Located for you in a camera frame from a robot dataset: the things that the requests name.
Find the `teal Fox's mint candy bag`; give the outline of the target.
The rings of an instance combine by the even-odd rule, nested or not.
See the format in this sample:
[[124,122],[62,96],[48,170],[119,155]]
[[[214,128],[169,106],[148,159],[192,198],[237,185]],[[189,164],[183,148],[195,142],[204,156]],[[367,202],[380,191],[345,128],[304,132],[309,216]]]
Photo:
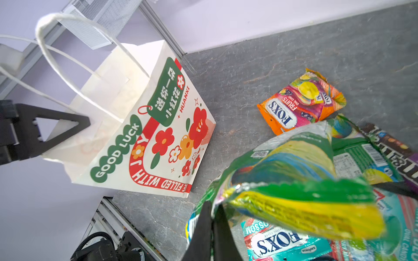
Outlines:
[[241,223],[250,261],[312,261],[332,248],[326,239],[310,237],[264,221]]

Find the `green yellow snack bag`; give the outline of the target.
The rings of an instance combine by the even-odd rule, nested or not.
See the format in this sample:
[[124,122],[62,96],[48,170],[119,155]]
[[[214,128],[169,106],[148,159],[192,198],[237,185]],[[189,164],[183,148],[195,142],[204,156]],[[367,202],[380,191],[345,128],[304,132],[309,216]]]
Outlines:
[[186,224],[191,240],[203,204],[230,226],[243,216],[327,239],[376,239],[386,230],[372,187],[337,174],[327,121],[276,136],[233,160],[212,181]]

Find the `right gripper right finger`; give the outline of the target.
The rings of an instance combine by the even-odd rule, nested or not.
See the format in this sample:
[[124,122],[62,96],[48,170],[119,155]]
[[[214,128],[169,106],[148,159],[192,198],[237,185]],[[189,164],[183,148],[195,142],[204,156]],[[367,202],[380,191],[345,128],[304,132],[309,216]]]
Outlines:
[[212,223],[213,260],[243,261],[230,230],[226,213],[222,205],[218,206]]

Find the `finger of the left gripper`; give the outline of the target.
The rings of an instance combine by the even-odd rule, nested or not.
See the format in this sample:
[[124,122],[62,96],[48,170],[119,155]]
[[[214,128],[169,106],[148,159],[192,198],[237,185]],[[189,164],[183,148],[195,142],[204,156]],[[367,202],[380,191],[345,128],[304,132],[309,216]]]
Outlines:
[[[76,126],[44,141],[37,119],[66,120]],[[1,101],[1,164],[35,158],[90,126],[90,119],[84,115],[70,114],[56,110],[15,104],[11,100]]]

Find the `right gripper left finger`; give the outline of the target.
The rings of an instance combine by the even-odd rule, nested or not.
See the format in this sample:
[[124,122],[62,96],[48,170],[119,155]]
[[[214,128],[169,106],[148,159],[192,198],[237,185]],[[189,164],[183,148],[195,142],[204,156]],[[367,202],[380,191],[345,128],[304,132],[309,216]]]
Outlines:
[[212,246],[212,203],[206,201],[201,209],[192,240],[182,261],[210,261]]

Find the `white floral paper bag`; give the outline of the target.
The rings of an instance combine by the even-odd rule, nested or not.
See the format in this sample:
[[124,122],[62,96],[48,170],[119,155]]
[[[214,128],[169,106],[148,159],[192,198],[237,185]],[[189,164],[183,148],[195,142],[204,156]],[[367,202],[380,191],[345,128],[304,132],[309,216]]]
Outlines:
[[[37,44],[55,73],[76,94],[65,113],[89,117],[90,126],[40,155],[64,165],[75,184],[187,198],[216,122],[165,40],[115,48],[83,87],[58,65],[44,31],[54,22],[87,18],[55,13],[35,28]],[[44,141],[76,126],[37,119]]]

